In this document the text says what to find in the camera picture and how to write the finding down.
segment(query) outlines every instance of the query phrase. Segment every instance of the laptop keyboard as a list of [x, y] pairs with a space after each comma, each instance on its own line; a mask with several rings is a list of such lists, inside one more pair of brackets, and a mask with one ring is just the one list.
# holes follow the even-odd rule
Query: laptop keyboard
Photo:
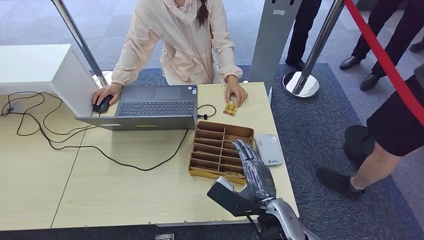
[[118, 116], [179, 116], [193, 115], [194, 101], [148, 101], [120, 104]]

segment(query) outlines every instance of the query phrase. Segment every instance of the wooden organizer tray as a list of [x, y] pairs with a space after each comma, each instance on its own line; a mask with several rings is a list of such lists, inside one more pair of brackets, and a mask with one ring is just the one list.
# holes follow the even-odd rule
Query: wooden organizer tray
[[253, 144], [254, 130], [247, 127], [199, 121], [194, 134], [188, 172], [191, 176], [245, 184], [242, 161], [231, 142], [236, 139]]

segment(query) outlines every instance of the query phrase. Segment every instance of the braid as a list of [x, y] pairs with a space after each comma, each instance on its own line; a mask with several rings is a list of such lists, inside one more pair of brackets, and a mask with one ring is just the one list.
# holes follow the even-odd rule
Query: braid
[[199, 21], [199, 26], [205, 25], [206, 19], [209, 17], [209, 11], [206, 8], [207, 0], [200, 0], [201, 6], [197, 10], [196, 19]]

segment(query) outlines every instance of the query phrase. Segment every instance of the black skirt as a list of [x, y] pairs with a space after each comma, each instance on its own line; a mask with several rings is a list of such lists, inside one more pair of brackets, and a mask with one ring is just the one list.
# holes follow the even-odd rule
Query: black skirt
[[[424, 106], [424, 90], [415, 75], [405, 83]], [[375, 141], [395, 156], [403, 157], [424, 146], [424, 126], [407, 108], [397, 91], [368, 118], [366, 125]]]

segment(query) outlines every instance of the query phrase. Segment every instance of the laptop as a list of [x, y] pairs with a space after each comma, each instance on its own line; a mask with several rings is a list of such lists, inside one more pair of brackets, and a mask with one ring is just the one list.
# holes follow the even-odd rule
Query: laptop
[[195, 129], [196, 85], [125, 86], [115, 116], [75, 119], [111, 131]]

